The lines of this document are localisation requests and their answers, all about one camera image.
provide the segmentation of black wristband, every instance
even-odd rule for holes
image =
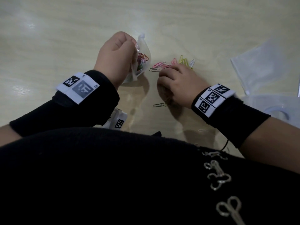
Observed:
[[[79,105],[57,91],[52,100],[11,121],[10,126],[19,135],[29,136],[59,128],[104,125],[118,105],[118,92],[102,73],[91,70],[85,74],[98,83],[99,87]]]
[[[192,110],[207,124],[218,129],[236,148],[240,148],[246,138],[259,127],[270,115],[260,112],[232,96],[227,98],[210,117],[203,114],[196,106],[203,90],[193,101]]]

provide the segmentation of bag of paper clips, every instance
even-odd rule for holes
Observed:
[[[150,67],[151,53],[144,39],[145,34],[141,33],[136,44],[137,61],[131,65],[131,74],[128,74],[123,83],[136,81],[137,77]]]

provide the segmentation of black cord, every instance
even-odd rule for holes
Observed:
[[[227,139],[227,141],[226,141],[226,144],[224,145],[224,147],[221,149],[221,151],[223,151],[225,148],[226,148],[226,146],[227,146],[227,144],[228,144],[228,139]]]

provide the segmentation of person's left hand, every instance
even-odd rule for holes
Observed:
[[[130,71],[130,64],[137,59],[136,40],[125,32],[117,32],[104,43],[94,67],[103,73],[116,90]]]

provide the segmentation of qr code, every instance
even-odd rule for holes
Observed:
[[[214,104],[215,101],[218,100],[218,98],[220,98],[219,95],[217,95],[215,92],[211,92],[206,98],[205,100],[210,102],[211,104]]]
[[[88,85],[84,80],[78,83],[75,87],[72,88],[81,98],[87,97],[94,89]]]
[[[206,113],[210,105],[205,102],[204,100],[201,102],[200,106],[198,107],[199,110],[201,110],[203,113]]]
[[[124,123],[124,121],[121,120],[121,119],[119,119],[118,122],[117,122],[117,124],[115,125],[115,128],[120,129],[122,127],[123,123]]]
[[[68,87],[71,87],[77,81],[79,81],[79,78],[77,76],[72,76],[71,78],[67,79],[63,84]]]
[[[221,85],[214,89],[215,91],[219,92],[220,94],[224,94],[225,92],[228,92],[230,89]]]

